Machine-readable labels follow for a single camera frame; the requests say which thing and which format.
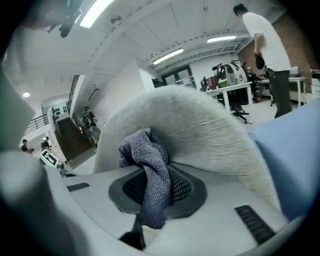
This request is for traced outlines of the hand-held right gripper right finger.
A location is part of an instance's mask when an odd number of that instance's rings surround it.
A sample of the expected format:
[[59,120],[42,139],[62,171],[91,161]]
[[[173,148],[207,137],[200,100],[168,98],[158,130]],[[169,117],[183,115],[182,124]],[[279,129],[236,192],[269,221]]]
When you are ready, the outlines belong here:
[[320,191],[320,101],[252,129],[270,170],[283,214],[306,215]]

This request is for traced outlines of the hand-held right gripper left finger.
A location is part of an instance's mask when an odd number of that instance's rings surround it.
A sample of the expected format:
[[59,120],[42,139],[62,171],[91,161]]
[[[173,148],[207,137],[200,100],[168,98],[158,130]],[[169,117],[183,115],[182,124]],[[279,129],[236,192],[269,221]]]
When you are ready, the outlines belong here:
[[22,228],[54,256],[81,256],[83,233],[54,194],[45,166],[28,153],[0,153],[0,198]]

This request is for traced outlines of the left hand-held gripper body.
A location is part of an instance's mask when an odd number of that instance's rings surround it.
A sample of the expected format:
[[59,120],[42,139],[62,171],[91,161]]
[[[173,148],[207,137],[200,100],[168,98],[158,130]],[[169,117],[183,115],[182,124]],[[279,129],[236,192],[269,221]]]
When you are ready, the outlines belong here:
[[51,153],[48,149],[44,149],[40,153],[40,158],[39,160],[47,166],[56,168],[61,176],[65,175],[65,166],[63,162],[60,162],[60,160],[53,154]]

